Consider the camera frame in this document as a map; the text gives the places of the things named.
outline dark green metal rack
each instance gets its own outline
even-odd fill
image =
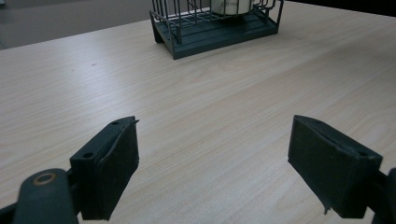
[[[219,49],[255,38],[275,35],[279,29],[283,0],[250,0],[252,9],[239,14],[239,2],[236,14],[226,15],[224,1],[223,14],[212,11],[212,0],[205,7],[202,0],[186,0],[187,11],[181,12],[180,0],[152,0],[153,10],[149,12],[154,38],[164,43],[174,59],[180,59],[212,49]],[[278,9],[276,20],[270,17],[270,11]]]

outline wire basket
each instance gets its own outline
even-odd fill
[[[283,0],[152,0],[154,38],[174,59],[277,34]],[[270,12],[276,10],[276,19]]]

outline light wood grain surface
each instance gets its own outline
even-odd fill
[[[0,206],[135,115],[140,166],[109,223],[370,223],[369,209],[323,215],[287,163],[290,130],[295,114],[321,119],[387,174],[395,40],[394,18],[287,2],[278,35],[176,61],[149,21],[2,50]]]

